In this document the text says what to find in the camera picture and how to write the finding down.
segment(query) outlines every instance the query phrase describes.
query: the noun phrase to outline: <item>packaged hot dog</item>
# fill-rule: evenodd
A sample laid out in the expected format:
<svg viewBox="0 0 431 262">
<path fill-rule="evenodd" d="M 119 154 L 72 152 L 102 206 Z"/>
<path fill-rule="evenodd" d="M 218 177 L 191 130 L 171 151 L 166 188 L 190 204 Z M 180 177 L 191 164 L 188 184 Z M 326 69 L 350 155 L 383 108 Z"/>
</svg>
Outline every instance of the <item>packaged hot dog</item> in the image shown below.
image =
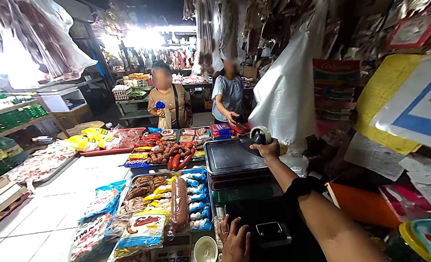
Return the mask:
<svg viewBox="0 0 431 262">
<path fill-rule="evenodd" d="M 183 178 L 175 178 L 172 182 L 172 212 L 170 219 L 172 229 L 178 231 L 188 223 L 189 211 L 186 194 L 186 182 Z"/>
</svg>

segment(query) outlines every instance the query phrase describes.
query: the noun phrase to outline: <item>hanging meat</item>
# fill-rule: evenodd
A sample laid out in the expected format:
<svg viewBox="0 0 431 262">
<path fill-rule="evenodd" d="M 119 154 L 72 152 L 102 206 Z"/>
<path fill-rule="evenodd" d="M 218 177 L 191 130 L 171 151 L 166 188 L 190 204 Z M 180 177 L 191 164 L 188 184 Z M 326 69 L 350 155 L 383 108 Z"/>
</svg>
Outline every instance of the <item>hanging meat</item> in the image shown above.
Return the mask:
<svg viewBox="0 0 431 262">
<path fill-rule="evenodd" d="M 213 74 L 212 52 L 215 49 L 215 40 L 213 37 L 212 1 L 195 0 L 195 8 L 198 58 L 201 74 Z"/>
</svg>

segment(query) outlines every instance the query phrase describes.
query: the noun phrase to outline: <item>white tile floor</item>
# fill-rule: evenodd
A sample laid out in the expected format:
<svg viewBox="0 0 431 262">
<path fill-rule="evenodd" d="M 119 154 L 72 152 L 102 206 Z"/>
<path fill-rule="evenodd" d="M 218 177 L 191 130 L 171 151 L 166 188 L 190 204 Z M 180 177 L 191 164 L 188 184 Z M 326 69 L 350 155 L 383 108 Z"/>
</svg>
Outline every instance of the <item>white tile floor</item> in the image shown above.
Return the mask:
<svg viewBox="0 0 431 262">
<path fill-rule="evenodd" d="M 129 154 L 80 157 L 0 223 L 0 261 L 67 261 L 78 218 L 94 189 L 125 179 Z"/>
</svg>

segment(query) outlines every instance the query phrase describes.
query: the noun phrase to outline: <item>hand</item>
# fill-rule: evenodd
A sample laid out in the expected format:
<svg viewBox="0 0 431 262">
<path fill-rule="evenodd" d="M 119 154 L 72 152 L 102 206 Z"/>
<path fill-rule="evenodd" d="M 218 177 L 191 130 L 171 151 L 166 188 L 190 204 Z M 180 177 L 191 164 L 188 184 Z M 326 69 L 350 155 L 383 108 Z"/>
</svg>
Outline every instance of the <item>hand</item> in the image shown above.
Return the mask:
<svg viewBox="0 0 431 262">
<path fill-rule="evenodd" d="M 225 216 L 223 224 L 219 225 L 217 233 L 222 240 L 222 262 L 248 262 L 251 248 L 251 233 L 247 232 L 248 225 L 244 225 L 236 235 L 236 229 L 241 218 L 235 218 L 228 231 L 228 215 Z"/>
<path fill-rule="evenodd" d="M 272 139 L 272 143 L 269 145 L 252 144 L 249 148 L 259 150 L 259 153 L 261 153 L 261 156 L 265 160 L 278 158 L 280 156 L 280 145 L 276 139 Z"/>
<path fill-rule="evenodd" d="M 227 118 L 228 122 L 234 126 L 236 126 L 236 121 L 234 120 L 235 118 L 239 117 L 240 115 L 233 112 L 233 111 L 229 111 L 227 112 L 227 114 L 225 115 L 225 117 Z"/>
<path fill-rule="evenodd" d="M 159 117 L 161 117 L 161 118 L 164 118 L 164 117 L 165 117 L 164 110 L 163 110 L 163 109 L 159 109 L 159 110 L 157 110 L 157 115 L 158 115 Z"/>
</svg>

